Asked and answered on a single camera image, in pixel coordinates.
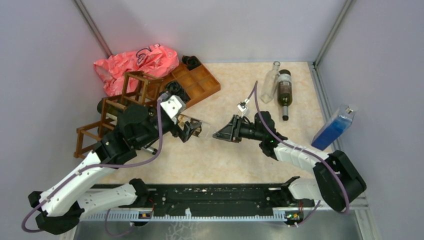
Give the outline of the clear glass bottle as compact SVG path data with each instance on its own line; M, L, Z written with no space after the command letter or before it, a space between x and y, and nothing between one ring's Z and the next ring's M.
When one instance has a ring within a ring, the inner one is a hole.
M277 79L280 75L280 66L281 63L279 61L274 61L271 70L265 76L260 90L260 100L265 104L268 104L274 98Z

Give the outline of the green wine bottle black neck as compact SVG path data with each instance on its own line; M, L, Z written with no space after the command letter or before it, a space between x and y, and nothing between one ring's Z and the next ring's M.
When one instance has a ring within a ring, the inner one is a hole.
M126 107L126 105L120 103L118 100L106 100L105 102L100 100L96 109L101 118L117 121L118 116L124 112Z

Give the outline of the blue liquid square bottle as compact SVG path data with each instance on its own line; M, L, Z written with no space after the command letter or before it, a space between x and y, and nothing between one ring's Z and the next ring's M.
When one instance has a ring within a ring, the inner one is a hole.
M330 119L315 134L311 145L318 150L325 150L338 139L353 123L359 108L354 104L342 104Z

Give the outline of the green wine bottle silver neck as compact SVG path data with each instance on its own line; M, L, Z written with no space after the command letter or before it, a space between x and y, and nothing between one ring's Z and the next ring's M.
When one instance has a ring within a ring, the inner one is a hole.
M149 147L147 147L147 148L143 148L143 150L144 150L145 152L148 152L148 153L152 154L152 155L156 155L156 154L157 154L157 152L158 152L158 150L157 150L156 148L151 147L151 146L149 146Z

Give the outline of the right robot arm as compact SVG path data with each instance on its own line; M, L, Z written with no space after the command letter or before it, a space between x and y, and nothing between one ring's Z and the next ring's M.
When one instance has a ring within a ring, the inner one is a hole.
M212 136L232 143L243 139L259 141L267 157L311 173L312 178L295 177L282 191L281 199L287 206L308 199L323 201L333 210L342 212L367 189L364 179L343 151L327 153L296 145L276 131L268 111L256 113L253 122L235 114Z

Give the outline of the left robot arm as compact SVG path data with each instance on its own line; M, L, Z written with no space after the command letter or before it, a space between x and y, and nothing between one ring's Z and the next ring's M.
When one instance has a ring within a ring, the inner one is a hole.
M128 168L137 151L154 142L163 143L171 133L186 142L201 122L184 119L168 101L158 103L156 116L142 105L127 107L117 118L115 128L97 142L85 159L64 179L46 191L29 197L31 213L36 214L38 232L60 235L73 229L83 218L113 208L151 207L151 196L139 178L116 188L88 193L101 178L120 168Z

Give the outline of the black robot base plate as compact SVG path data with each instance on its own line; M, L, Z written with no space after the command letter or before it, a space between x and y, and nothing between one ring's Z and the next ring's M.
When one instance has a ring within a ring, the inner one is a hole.
M314 207L294 199L285 183L148 184L141 199L128 207L154 208L155 217L270 217L275 208Z

